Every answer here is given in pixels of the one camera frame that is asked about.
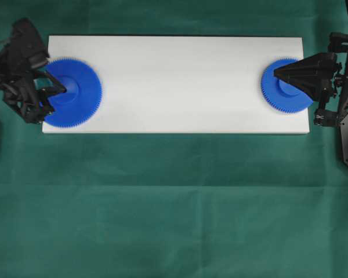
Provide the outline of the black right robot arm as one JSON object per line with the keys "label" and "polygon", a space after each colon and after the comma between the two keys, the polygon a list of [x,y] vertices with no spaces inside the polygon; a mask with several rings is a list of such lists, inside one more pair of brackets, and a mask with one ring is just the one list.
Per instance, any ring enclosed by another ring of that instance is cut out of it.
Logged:
{"label": "black right robot arm", "polygon": [[318,102],[315,125],[339,125],[348,114],[348,34],[332,32],[326,53],[277,68],[274,76]]}

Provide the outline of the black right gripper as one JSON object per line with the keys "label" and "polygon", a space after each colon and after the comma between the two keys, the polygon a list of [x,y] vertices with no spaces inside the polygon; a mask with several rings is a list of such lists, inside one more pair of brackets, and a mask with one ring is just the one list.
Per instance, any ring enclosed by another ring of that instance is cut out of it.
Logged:
{"label": "black right gripper", "polygon": [[329,36],[328,52],[318,53],[274,70],[277,96],[283,102],[294,101],[303,95],[318,102],[314,113],[314,124],[335,127],[338,112],[326,109],[332,98],[338,95],[345,76],[341,74],[342,63],[338,54],[348,54],[348,34],[332,32]]}

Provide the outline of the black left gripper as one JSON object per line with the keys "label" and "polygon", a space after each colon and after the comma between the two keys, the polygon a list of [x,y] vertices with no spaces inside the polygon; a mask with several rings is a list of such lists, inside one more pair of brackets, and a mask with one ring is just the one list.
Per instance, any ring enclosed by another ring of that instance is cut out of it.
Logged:
{"label": "black left gripper", "polygon": [[49,99],[67,91],[48,71],[49,53],[33,23],[23,18],[0,51],[0,90],[3,101],[26,123],[39,124],[54,113]]}

